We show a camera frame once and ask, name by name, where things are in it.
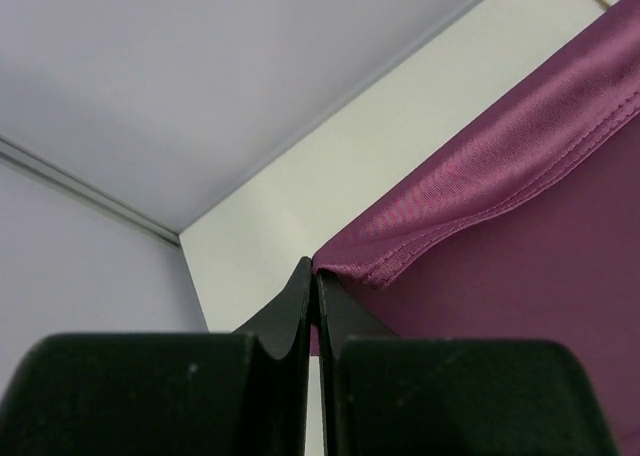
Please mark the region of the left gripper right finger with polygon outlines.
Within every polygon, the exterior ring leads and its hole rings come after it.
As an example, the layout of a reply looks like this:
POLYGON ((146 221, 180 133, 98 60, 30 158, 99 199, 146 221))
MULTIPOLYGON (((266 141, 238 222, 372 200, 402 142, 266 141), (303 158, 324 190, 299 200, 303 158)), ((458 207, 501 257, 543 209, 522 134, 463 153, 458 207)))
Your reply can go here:
POLYGON ((329 455, 614 455, 589 378, 540 340, 403 339, 315 278, 329 455))

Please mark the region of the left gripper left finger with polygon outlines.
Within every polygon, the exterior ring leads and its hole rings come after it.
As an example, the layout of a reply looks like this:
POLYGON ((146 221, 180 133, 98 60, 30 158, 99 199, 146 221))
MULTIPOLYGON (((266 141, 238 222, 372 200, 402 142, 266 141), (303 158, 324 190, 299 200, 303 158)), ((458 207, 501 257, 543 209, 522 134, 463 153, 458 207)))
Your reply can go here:
POLYGON ((311 262, 230 333, 48 336, 1 401, 5 455, 301 455, 311 262))

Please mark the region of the purple satin napkin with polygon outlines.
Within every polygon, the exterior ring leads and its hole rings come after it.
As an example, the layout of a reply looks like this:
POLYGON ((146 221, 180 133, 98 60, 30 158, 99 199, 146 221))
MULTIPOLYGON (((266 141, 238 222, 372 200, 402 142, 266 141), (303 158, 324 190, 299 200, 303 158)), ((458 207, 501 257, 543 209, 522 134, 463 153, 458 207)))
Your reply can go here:
POLYGON ((639 0, 620 0, 329 240, 409 338, 544 339, 639 451, 639 0))

